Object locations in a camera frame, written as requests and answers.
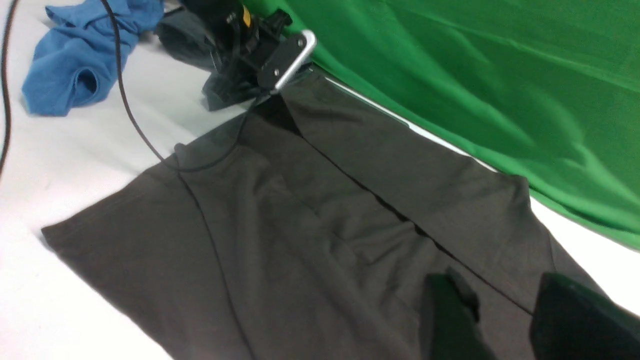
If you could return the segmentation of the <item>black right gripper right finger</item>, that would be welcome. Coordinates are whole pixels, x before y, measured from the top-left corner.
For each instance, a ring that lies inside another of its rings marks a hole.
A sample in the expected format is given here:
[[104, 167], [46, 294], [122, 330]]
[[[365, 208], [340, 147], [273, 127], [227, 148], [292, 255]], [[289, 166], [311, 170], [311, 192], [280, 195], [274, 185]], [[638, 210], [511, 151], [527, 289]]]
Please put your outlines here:
[[529, 339], [537, 360], [638, 360], [639, 317], [558, 273], [544, 273]]

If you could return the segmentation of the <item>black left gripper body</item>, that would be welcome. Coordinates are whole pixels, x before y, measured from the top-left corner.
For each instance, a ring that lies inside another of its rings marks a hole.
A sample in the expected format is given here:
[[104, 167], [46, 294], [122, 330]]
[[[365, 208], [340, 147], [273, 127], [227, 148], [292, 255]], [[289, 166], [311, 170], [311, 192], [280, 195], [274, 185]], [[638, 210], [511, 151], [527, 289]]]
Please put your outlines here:
[[184, 0], [186, 12], [204, 31], [206, 52], [214, 66], [202, 89], [210, 111], [226, 109], [257, 95], [258, 73], [292, 25], [277, 9], [266, 17], [253, 14], [240, 0]]

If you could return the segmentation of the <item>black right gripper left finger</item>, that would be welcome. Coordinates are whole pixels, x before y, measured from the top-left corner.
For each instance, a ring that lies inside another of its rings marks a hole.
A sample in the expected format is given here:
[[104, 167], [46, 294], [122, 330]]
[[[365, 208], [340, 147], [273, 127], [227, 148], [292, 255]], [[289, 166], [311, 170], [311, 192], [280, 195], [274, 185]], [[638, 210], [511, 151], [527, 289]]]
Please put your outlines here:
[[455, 269], [426, 276], [420, 310], [423, 360], [494, 360], [479, 323], [479, 297]]

